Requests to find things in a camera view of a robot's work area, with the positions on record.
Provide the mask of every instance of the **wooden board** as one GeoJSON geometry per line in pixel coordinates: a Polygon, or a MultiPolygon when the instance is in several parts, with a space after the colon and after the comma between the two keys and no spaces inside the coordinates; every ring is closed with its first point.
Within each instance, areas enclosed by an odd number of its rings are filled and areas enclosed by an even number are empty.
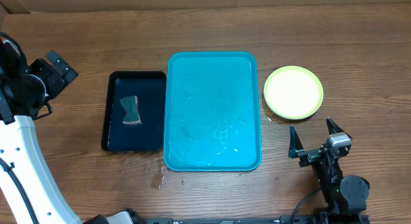
{"type": "MultiPolygon", "coordinates": [[[[288,159],[289,122],[260,95],[263,161],[248,173],[176,173],[162,153],[107,153],[101,130],[113,71],[164,71],[179,51],[242,50],[258,63],[259,90],[278,67],[315,73],[324,102],[294,123],[307,149],[328,136],[326,118],[354,138],[345,175],[371,183],[373,223],[411,220],[411,4],[284,6],[7,15],[3,31],[28,61],[54,49],[80,76],[36,121],[46,162],[82,219],[126,207],[143,217],[246,218],[291,214],[318,187],[311,168],[288,159]]],[[[321,195],[301,207],[323,207],[321,195]]],[[[0,220],[13,216],[0,197],[0,220]]]]}
{"type": "Polygon", "coordinates": [[[228,8],[350,3],[409,3],[411,0],[1,0],[10,12],[97,12],[113,10],[228,8]]]}

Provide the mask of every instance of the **blue tray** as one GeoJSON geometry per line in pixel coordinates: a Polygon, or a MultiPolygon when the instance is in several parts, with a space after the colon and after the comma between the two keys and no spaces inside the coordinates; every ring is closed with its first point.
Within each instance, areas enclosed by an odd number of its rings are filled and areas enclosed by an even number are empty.
{"type": "Polygon", "coordinates": [[[175,171],[250,171],[261,162],[256,60],[186,52],[168,61],[164,162],[175,171]]]}

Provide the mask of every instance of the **wooden wall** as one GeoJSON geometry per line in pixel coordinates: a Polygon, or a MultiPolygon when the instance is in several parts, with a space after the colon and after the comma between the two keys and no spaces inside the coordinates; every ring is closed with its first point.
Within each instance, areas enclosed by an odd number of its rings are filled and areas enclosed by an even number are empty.
{"type": "Polygon", "coordinates": [[[411,0],[0,0],[10,13],[223,8],[302,4],[405,3],[411,0]]]}

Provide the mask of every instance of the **round plate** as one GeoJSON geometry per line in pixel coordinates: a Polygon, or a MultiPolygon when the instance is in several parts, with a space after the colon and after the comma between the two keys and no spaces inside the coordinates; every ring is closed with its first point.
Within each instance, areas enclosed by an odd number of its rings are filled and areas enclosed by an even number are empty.
{"type": "Polygon", "coordinates": [[[268,107],[286,119],[304,119],[321,106],[324,91],[320,80],[298,66],[281,67],[271,73],[264,85],[268,107]]]}

